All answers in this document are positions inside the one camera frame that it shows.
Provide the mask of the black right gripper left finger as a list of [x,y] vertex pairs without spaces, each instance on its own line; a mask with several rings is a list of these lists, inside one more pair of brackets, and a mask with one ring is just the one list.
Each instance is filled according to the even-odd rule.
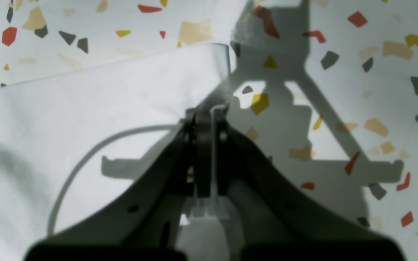
[[211,114],[189,109],[174,139],[122,195],[33,246],[26,261],[185,261],[175,250],[189,196],[211,192]]

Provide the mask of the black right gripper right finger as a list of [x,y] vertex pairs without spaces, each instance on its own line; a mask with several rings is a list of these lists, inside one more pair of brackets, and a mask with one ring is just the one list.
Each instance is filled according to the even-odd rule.
[[239,261],[403,261],[397,244],[304,195],[214,110],[217,193],[237,212]]

